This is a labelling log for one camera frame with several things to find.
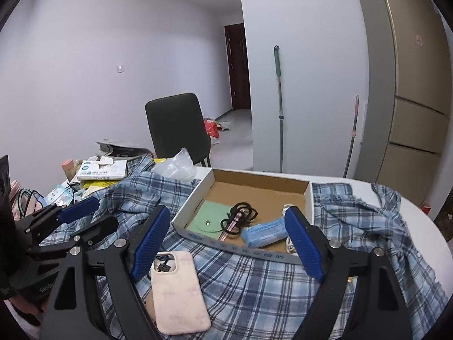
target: pink cap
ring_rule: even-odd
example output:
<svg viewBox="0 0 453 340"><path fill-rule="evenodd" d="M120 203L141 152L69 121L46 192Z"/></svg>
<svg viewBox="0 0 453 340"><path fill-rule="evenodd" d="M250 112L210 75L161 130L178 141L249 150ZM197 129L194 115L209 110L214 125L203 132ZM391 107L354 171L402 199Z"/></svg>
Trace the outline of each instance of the pink cap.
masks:
<svg viewBox="0 0 453 340"><path fill-rule="evenodd" d="M73 160L66 160L62 162L61 167L63 170L70 170L74 167L74 161Z"/></svg>

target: pink phone case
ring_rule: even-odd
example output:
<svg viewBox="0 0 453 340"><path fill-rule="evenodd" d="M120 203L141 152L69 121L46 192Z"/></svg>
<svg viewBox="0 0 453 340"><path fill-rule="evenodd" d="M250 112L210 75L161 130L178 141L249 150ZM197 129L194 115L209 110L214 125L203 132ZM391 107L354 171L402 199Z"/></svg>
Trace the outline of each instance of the pink phone case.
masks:
<svg viewBox="0 0 453 340"><path fill-rule="evenodd" d="M211 319L201 293L192 255L184 251L159 252L158 255L173 255L176 264L174 271L157 272L154 265L150 270L153 287L151 296L158 330L165 335L208 330L211 327Z"/></svg>

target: gold refrigerator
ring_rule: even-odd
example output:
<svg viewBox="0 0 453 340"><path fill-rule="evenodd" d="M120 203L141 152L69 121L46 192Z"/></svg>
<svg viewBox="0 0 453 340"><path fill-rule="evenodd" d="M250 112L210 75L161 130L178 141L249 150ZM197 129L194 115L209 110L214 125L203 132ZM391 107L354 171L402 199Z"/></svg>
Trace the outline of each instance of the gold refrigerator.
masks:
<svg viewBox="0 0 453 340"><path fill-rule="evenodd" d="M354 178L388 185L416 205L430 191L447 134L452 72L431 0L360 0L370 84Z"/></svg>

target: metal pole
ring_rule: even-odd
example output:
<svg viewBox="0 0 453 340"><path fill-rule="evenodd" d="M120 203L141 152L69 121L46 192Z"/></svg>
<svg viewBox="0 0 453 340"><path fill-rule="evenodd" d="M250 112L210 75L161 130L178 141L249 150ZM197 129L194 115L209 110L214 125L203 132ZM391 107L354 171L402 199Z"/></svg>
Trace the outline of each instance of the metal pole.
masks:
<svg viewBox="0 0 453 340"><path fill-rule="evenodd" d="M280 173L283 172L283 100L282 100L282 81L281 81L281 70L280 70L280 47L275 46L273 48L273 56L275 58L275 71L277 73L277 81L279 84L279 119L280 119Z"/></svg>
<svg viewBox="0 0 453 340"><path fill-rule="evenodd" d="M344 169L343 177L346 177L347 169L349 169L349 162L351 160L352 148L354 147L354 138L356 137L357 117L359 115L359 96L356 97L356 110L354 112L354 125L351 132L351 145L349 146L349 154L347 155L346 168Z"/></svg>

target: blue tissue pack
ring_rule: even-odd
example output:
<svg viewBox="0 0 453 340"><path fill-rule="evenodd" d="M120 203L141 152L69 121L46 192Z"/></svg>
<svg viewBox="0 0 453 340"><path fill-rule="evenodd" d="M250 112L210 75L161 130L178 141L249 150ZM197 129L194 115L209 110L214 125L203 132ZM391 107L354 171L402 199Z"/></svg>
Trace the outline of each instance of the blue tissue pack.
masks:
<svg viewBox="0 0 453 340"><path fill-rule="evenodd" d="M243 228L241 237L247 248L261 248L266 245L286 239L288 233L285 229L285 220L279 217L276 220L265 224L258 224Z"/></svg>

